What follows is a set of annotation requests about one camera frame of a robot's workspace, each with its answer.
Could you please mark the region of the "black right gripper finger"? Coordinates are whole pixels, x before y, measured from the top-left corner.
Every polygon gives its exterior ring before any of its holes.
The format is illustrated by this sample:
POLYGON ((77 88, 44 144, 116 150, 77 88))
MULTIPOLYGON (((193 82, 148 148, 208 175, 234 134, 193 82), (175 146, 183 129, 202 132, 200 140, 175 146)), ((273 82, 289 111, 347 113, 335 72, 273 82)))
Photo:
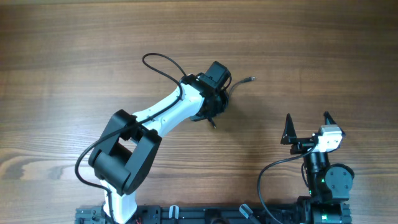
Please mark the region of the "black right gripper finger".
POLYGON ((336 122, 334 121, 334 119, 332 118, 332 116, 328 111, 324 112, 323 116, 325 119, 325 125, 336 125, 336 122))
POLYGON ((285 128, 282 133, 280 143, 282 145, 295 144, 297 142, 297 135, 291 115, 288 113, 285 119, 285 128))

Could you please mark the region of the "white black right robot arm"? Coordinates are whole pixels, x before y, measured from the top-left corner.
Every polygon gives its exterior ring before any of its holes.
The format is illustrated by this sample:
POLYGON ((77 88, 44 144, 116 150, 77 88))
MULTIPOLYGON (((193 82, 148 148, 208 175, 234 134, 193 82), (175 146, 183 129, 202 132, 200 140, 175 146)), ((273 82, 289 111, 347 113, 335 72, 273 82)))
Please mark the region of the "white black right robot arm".
POLYGON ((291 155, 303 158, 309 196, 297 199, 299 223, 352 222, 346 203, 353 186, 354 171, 341 163, 331 164, 329 153, 340 148, 345 132, 324 112, 325 124, 309 138, 298 138, 291 115, 286 116, 280 143, 290 145, 291 155))

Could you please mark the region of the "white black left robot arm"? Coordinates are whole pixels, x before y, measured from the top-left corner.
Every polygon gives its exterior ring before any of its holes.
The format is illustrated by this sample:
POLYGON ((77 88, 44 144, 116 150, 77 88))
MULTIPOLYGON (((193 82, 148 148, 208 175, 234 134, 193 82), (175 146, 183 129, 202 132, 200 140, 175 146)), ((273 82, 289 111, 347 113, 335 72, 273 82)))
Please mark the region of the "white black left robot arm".
POLYGON ((114 222, 127 223, 135 214, 136 190, 147 177, 162 138, 187 118, 211 121, 225 110, 228 98, 223 86, 230 76, 224 65, 213 62, 205 73, 182 77, 169 96, 150 108, 112 115, 89 165, 109 190, 103 209, 114 222))

